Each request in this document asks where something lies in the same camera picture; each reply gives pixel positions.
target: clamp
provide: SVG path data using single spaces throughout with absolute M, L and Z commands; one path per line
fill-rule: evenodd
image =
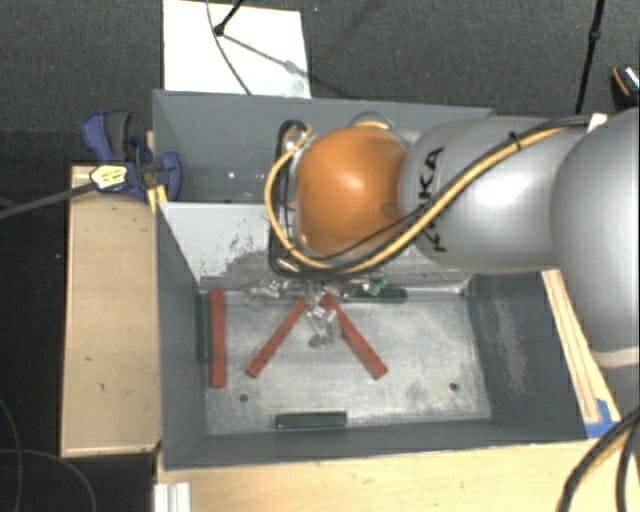
M 91 180 L 100 192 L 117 192 L 146 201 L 150 187 L 143 181 L 144 175 L 163 174 L 167 198 L 175 201 L 182 183 L 178 155 L 166 152 L 159 162 L 153 162 L 153 153 L 142 141 L 135 137 L 127 140 L 130 119 L 129 112 L 107 114 L 99 110 L 82 122 L 84 142 L 100 163 L 91 173 Z M 135 161 L 127 158 L 129 148 L 135 152 Z

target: blue clamp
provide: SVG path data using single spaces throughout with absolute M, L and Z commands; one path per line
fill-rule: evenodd
M 100 165 L 117 162 L 126 167 L 126 186 L 119 188 L 117 193 L 146 201 L 149 187 L 142 182 L 142 176 L 149 172 L 164 171 L 163 183 L 167 189 L 167 199 L 175 201 L 182 184 L 178 155 L 174 152 L 163 153 L 160 162 L 153 162 L 153 153 L 140 139 L 134 137 L 127 140 L 130 117 L 128 112 L 94 112 L 81 124 L 86 146 L 95 153 Z M 126 160 L 127 146 L 135 151 L 135 162 Z

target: bin floor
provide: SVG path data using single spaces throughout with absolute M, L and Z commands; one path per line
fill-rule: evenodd
M 278 414 L 345 411 L 347 427 L 488 419 L 490 406 L 463 296 L 409 294 L 404 304 L 343 304 L 389 368 L 373 380 L 346 342 L 309 346 L 303 316 L 257 378 L 247 366 L 296 297 L 245 303 L 225 294 L 227 382 L 207 390 L 210 435 L 275 429 Z

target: wooden table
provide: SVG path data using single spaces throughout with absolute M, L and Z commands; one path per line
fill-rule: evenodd
M 74 168 L 72 184 L 86 182 L 88 170 Z M 62 455 L 151 451 L 160 439 L 151 209 L 92 193 L 72 201 L 69 219 Z M 559 273 L 544 279 L 585 420 L 599 421 L 596 398 L 618 418 Z M 551 511 L 593 442 L 178 472 L 159 461 L 158 481 L 189 482 L 196 512 Z M 587 476 L 572 510 L 615 509 L 614 452 Z M 629 480 L 629 510 L 638 511 L 637 471 Z

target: power cord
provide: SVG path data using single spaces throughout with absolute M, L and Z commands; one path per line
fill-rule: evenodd
M 209 9 L 209 0 L 205 0 L 205 4 L 207 8 L 207 19 L 209 20 L 209 27 L 211 28 L 211 35 L 213 36 L 213 40 L 216 43 L 216 46 L 218 47 L 218 51 L 220 52 L 220 55 L 222 56 L 222 59 L 224 60 L 225 64 L 229 68 L 229 71 L 231 71 L 231 74 L 234 76 L 236 81 L 240 84 L 240 87 L 242 87 L 242 90 L 247 94 L 247 96 L 252 96 L 253 93 L 251 92 L 249 87 L 247 87 L 247 84 L 244 83 L 244 80 L 242 80 L 242 77 L 239 75 L 238 71 L 236 70 L 234 65 L 231 63 L 231 60 L 229 60 L 227 52 L 225 52 L 222 44 L 220 43 L 220 37 L 224 37 L 225 26 L 227 25 L 231 17 L 238 11 L 238 9 L 240 8 L 240 5 L 243 2 L 244 0 L 238 0 L 238 2 L 236 2 L 236 4 L 233 6 L 229 14 L 227 14 L 225 19 L 222 21 L 222 23 L 214 26 L 213 20 L 211 19 L 211 11 Z
M 14 454 L 16 456 L 16 461 L 17 461 L 16 472 L 18 475 L 18 484 L 16 485 L 16 499 L 14 504 L 14 511 L 20 512 L 20 504 L 22 502 L 22 490 L 24 487 L 23 456 L 30 455 L 32 457 L 39 457 L 42 459 L 48 459 L 50 461 L 57 462 L 63 465 L 64 467 L 68 468 L 78 478 L 78 480 L 82 482 L 82 485 L 87 489 L 87 493 L 89 494 L 89 498 L 91 500 L 91 510 L 93 512 L 97 512 L 98 503 L 96 499 L 96 494 L 93 490 L 93 487 L 91 487 L 91 483 L 89 482 L 89 480 L 87 480 L 87 477 L 84 476 L 84 474 L 73 464 L 64 460 L 61 457 L 58 457 L 57 455 L 51 455 L 50 453 L 41 452 L 38 450 L 28 450 L 28 449 L 22 448 L 22 444 L 20 442 L 20 436 L 18 435 L 18 429 L 16 427 L 15 421 L 13 420 L 13 416 L 11 416 L 11 412 L 9 412 L 9 409 L 7 408 L 2 398 L 0 398 L 0 409 L 2 409 L 4 416 L 7 418 L 7 422 L 9 424 L 9 428 L 11 429 L 11 435 L 13 437 L 13 443 L 15 446 L 14 449 L 0 450 L 0 455 Z
M 2 208 L 13 208 L 14 206 L 18 206 L 18 203 L 13 201 L 12 199 L 0 197 L 0 206 Z
M 0 212 L 0 220 L 13 217 L 14 215 L 20 215 L 21 213 L 30 212 L 31 210 L 37 210 L 38 208 L 42 208 L 43 206 L 55 204 L 60 201 L 68 201 L 69 199 L 87 194 L 88 192 L 92 192 L 94 190 L 96 190 L 96 186 L 94 183 L 86 183 L 84 185 L 80 185 L 63 192 L 58 192 L 57 194 L 52 194 L 41 199 L 36 199 L 35 201 L 31 201 L 29 203 L 16 203 L 14 206 L 8 206 L 6 210 L 2 210 Z
M 604 13 L 605 0 L 597 0 L 593 13 L 593 21 L 589 30 L 589 46 L 587 47 L 587 56 L 584 59 L 584 67 L 582 69 L 582 78 L 580 80 L 580 90 L 578 91 L 578 100 L 576 101 L 576 114 L 582 114 L 584 105 L 584 97 L 587 93 L 587 84 L 589 75 L 591 74 L 591 64 L 593 62 L 593 54 L 596 51 L 596 43 L 600 39 L 600 22 Z
M 633 445 L 632 437 L 635 438 L 639 430 L 640 424 L 640 407 L 631 411 L 625 416 L 620 423 L 616 423 L 611 427 L 599 440 L 593 445 L 593 447 L 585 454 L 582 460 L 578 463 L 575 469 L 567 478 L 564 484 L 564 490 L 560 503 L 558 505 L 558 512 L 568 512 L 571 507 L 571 500 L 580 485 L 580 482 L 584 479 L 589 469 L 594 465 L 599 456 L 609 447 L 611 444 L 622 436 L 629 429 L 633 429 L 633 432 L 627 439 L 623 448 L 622 456 L 620 458 L 620 464 L 618 465 L 618 475 L 616 477 L 616 502 L 619 512 L 626 511 L 626 505 L 624 504 L 624 483 L 626 481 L 627 466 L 629 459 L 631 458 L 631 449 Z

